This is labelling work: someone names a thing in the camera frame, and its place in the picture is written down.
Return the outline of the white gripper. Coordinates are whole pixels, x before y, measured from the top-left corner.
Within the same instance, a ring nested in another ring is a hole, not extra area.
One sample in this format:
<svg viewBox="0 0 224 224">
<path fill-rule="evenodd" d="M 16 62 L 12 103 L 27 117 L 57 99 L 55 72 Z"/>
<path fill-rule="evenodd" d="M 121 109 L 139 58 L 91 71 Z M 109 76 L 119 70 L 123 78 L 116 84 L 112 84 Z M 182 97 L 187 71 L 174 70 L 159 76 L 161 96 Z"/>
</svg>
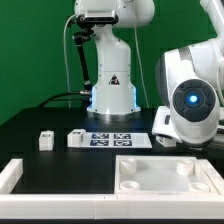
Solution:
<svg viewBox="0 0 224 224">
<path fill-rule="evenodd" d="M 170 109 L 166 106 L 160 106 L 157 109 L 152 134 L 156 137 L 156 141 L 164 147 L 175 147 L 177 143 L 182 142 L 174 130 Z"/>
</svg>

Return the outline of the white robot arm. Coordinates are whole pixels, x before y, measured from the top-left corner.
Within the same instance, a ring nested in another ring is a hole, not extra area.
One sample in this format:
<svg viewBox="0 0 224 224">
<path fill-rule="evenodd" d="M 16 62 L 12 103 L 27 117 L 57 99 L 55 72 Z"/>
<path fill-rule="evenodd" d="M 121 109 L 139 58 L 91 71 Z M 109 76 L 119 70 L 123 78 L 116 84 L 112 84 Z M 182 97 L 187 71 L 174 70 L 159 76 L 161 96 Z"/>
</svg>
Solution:
<svg viewBox="0 0 224 224">
<path fill-rule="evenodd" d="M 193 147 L 213 140 L 221 120 L 216 92 L 224 89 L 224 0 L 200 4 L 217 37 L 163 54 L 156 67 L 163 105 L 152 130 Z M 94 39 L 97 48 L 98 81 L 87 111 L 106 119 L 138 112 L 130 81 L 131 49 L 112 29 L 148 24 L 155 12 L 153 0 L 76 0 L 74 10 L 81 40 Z"/>
</svg>

